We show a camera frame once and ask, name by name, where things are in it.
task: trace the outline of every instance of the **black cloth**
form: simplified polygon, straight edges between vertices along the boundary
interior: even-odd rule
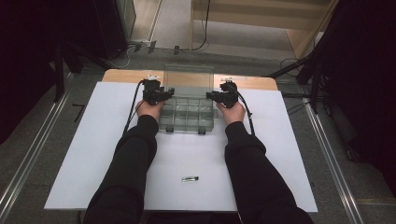
[[[157,132],[157,121],[151,116],[141,116],[137,125],[121,138],[105,178],[88,206],[84,223],[139,222],[146,174],[157,150]],[[243,222],[313,223],[309,215],[296,206],[285,181],[265,157],[262,142],[248,134],[242,122],[228,125],[226,134],[229,142],[225,161]],[[197,218],[214,223],[210,215],[199,214]],[[176,219],[167,223],[190,223],[187,219]]]

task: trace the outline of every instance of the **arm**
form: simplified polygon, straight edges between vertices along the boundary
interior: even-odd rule
[[[312,223],[298,208],[276,168],[265,157],[265,146],[248,134],[242,122],[245,109],[239,103],[227,109],[218,105],[226,124],[228,145],[225,161],[233,184],[238,212],[245,223]]]
[[[88,206],[84,223],[139,223],[146,174],[157,151],[156,118],[163,105],[140,104],[143,105],[137,111],[137,125],[118,142],[113,161]]]

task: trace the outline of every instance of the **handheld controller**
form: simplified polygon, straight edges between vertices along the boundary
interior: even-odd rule
[[[161,82],[155,79],[145,79],[143,85],[145,86],[145,89],[143,89],[143,99],[149,105],[156,105],[158,102],[166,101],[175,94],[175,89],[173,88],[164,91],[163,87],[160,87]]]
[[[222,103],[226,108],[231,108],[238,102],[238,91],[236,84],[231,80],[227,80],[225,83],[220,84],[220,91],[212,91],[206,93],[206,99],[211,99],[216,103]]]

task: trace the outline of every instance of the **hand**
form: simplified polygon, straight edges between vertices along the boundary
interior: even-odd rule
[[[223,113],[224,121],[226,125],[229,125],[236,121],[243,121],[245,117],[245,108],[236,102],[231,108],[226,108],[224,105],[217,103],[216,106]]]
[[[150,115],[155,119],[158,119],[160,117],[161,107],[163,107],[164,104],[165,101],[158,102],[156,105],[149,105],[149,103],[146,101],[141,100],[139,103],[137,103],[135,108],[137,110],[136,114],[138,117],[142,115]]]

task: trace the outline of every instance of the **cable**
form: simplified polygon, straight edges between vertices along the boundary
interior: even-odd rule
[[[205,29],[204,29],[204,31],[205,31],[205,38],[204,38],[204,41],[202,42],[201,46],[198,47],[198,48],[196,48],[196,49],[181,49],[181,50],[184,50],[184,51],[194,51],[194,50],[198,50],[198,49],[201,49],[201,48],[204,46],[204,44],[207,42],[207,20],[208,20],[208,18],[209,18],[209,9],[210,9],[210,0],[208,0],[208,2],[207,2],[206,19],[205,19]]]
[[[298,59],[295,59],[295,58],[287,58],[287,59],[284,59],[284,60],[282,60],[281,62],[280,62],[280,64],[279,64],[279,68],[280,69],[282,69],[283,67],[282,67],[282,63],[283,62],[285,62],[285,61],[287,61],[287,60],[295,60],[295,61],[299,61]],[[291,76],[291,77],[297,77],[298,75],[292,75],[292,74],[289,74],[289,73],[286,73],[286,75],[288,75],[288,76]]]
[[[241,99],[242,103],[244,103],[245,109],[247,110],[247,118],[248,118],[248,123],[249,123],[249,125],[250,125],[251,134],[252,134],[253,136],[256,136],[256,134],[254,133],[253,120],[251,119],[252,113],[250,113],[250,110],[248,109],[248,104],[247,104],[247,102],[245,101],[245,99],[244,99],[244,97],[242,96],[242,94],[241,94],[239,91],[237,91],[237,93],[238,93],[238,95],[239,95],[239,99]]]
[[[139,81],[139,83],[137,83],[136,90],[134,91],[134,100],[132,101],[131,111],[129,112],[128,120],[126,121],[126,124],[125,124],[123,133],[126,133],[126,132],[128,131],[129,124],[131,123],[131,120],[132,120],[132,118],[134,117],[134,114],[136,113],[136,111],[135,111],[134,114],[132,114],[132,112],[134,111],[134,102],[136,101],[136,96],[137,96],[137,92],[139,91],[139,86],[140,86],[143,82],[144,82],[144,81],[141,80],[141,81]]]
[[[294,113],[297,113],[298,111],[300,111],[301,109],[303,109],[303,108],[304,108],[306,105],[308,105],[308,104],[309,104],[309,102],[301,103],[301,104],[298,104],[298,105],[295,105],[295,106],[289,108],[289,109],[287,110],[288,112],[291,111],[292,109],[296,108],[297,106],[299,106],[299,107],[298,107],[297,109],[295,109],[293,112],[288,113],[288,115],[290,116],[290,115],[292,115],[292,114],[294,114]]]
[[[129,62],[131,61],[131,59],[129,58],[129,50],[130,50],[130,49],[133,49],[134,47],[135,47],[135,46],[132,46],[132,47],[130,47],[130,48],[128,48],[128,49],[126,50],[126,56],[128,57],[128,63],[127,63],[127,64],[125,64],[125,65],[123,65],[123,66],[118,66],[118,65],[112,63],[112,62],[109,61],[109,60],[107,60],[107,62],[110,63],[111,65],[115,66],[116,68],[124,68],[124,67],[128,66]]]

